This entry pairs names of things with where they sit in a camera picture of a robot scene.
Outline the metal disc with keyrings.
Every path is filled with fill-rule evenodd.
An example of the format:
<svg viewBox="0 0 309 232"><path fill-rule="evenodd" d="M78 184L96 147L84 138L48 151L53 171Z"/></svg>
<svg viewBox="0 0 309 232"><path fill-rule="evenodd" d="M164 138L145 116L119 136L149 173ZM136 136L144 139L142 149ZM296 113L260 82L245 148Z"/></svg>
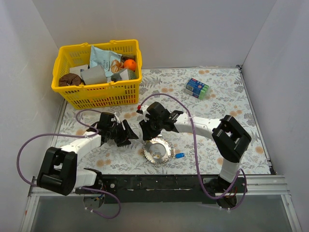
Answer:
<svg viewBox="0 0 309 232"><path fill-rule="evenodd" d="M154 159L153 153L159 152L164 156L161 159ZM145 141L142 147L144 157L152 164L164 164L168 162L175 154L175 150L171 143L161 137L153 138Z"/></svg>

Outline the blue key tag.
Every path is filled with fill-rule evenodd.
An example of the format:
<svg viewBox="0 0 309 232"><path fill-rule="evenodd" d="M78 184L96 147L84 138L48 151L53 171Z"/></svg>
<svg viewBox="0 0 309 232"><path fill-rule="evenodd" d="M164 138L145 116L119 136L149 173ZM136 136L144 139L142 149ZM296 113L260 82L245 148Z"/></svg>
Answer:
<svg viewBox="0 0 309 232"><path fill-rule="evenodd" d="M183 158L184 156L185 156L184 153L177 153L177 154L175 154L175 158L176 158L176 159Z"/></svg>

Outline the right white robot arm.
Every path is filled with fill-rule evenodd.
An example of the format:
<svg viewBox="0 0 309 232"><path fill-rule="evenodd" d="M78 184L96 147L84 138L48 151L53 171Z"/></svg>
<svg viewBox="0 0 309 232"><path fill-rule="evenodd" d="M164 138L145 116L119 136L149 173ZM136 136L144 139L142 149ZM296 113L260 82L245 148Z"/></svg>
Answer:
<svg viewBox="0 0 309 232"><path fill-rule="evenodd" d="M225 115L222 119L192 117L182 111L169 112L158 102L150 106L138 106L137 113L144 116L140 127L145 141L157 137L162 130L194 133L213 140L223 157L218 176L219 188L224 192L235 188L242 156L252 138L233 116Z"/></svg>

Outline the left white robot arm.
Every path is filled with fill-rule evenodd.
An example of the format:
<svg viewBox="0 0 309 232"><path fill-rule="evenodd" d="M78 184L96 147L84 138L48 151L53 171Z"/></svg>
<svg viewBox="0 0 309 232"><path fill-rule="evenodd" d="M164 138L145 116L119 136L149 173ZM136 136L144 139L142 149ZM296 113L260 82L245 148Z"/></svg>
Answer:
<svg viewBox="0 0 309 232"><path fill-rule="evenodd" d="M101 172L94 169L77 169L78 161L92 150L113 140L118 147L138 139L127 120L121 121L112 113L102 112L98 122L68 145L47 149L38 177L37 186L67 196L74 189L86 187L98 193L104 186Z"/></svg>

